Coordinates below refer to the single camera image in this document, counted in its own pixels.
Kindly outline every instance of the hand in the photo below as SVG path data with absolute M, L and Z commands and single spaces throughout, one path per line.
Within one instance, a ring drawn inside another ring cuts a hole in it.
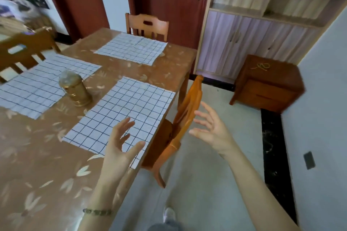
M 134 121 L 129 122 L 129 120 L 129 117 L 125 118 L 113 127 L 106 146 L 104 163 L 99 178 L 101 184 L 117 184 L 128 170 L 132 160 L 145 146 L 145 141 L 139 141 L 127 152 L 122 152 L 122 145 L 130 137 L 130 134 L 123 137 L 122 135 L 135 124 Z
M 195 111 L 195 115 L 198 115 L 205 120 L 194 119 L 194 122 L 205 126 L 208 130 L 194 128 L 189 131 L 189 134 L 207 142 L 224 158 L 230 150 L 235 148 L 236 142 L 223 121 L 219 118 L 216 111 L 203 101 L 201 102 L 201 105 L 208 113 Z

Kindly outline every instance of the white placemat with black grid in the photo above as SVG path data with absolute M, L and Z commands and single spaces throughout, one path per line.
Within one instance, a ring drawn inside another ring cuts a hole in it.
M 104 155 L 113 126 L 130 117 L 135 125 L 126 132 L 130 138 L 123 144 L 123 152 L 139 141 L 146 142 L 130 165 L 136 168 L 174 96 L 172 91 L 123 77 L 63 140 Z
M 0 106 L 37 119 L 65 95 L 59 75 L 69 69 L 88 78 L 101 66 L 60 54 L 50 54 L 43 62 L 0 85 Z
M 120 33 L 94 53 L 152 66 L 166 45 L 162 41 Z

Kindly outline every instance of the foot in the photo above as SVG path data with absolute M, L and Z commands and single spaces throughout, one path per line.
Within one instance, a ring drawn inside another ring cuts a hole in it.
M 166 207 L 164 209 L 164 214 L 163 214 L 163 221 L 164 223 L 168 220 L 176 220 L 176 213 L 171 207 Z

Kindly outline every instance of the nightstand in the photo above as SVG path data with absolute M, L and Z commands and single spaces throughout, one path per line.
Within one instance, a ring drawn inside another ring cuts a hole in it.
M 230 101 L 283 112 L 305 92 L 296 65 L 248 55 L 235 81 L 235 93 Z

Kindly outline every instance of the bottle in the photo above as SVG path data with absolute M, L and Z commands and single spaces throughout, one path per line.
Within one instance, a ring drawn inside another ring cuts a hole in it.
M 63 71 L 59 76 L 59 85 L 69 95 L 76 107 L 85 106 L 92 101 L 92 96 L 84 86 L 82 77 L 73 71 Z

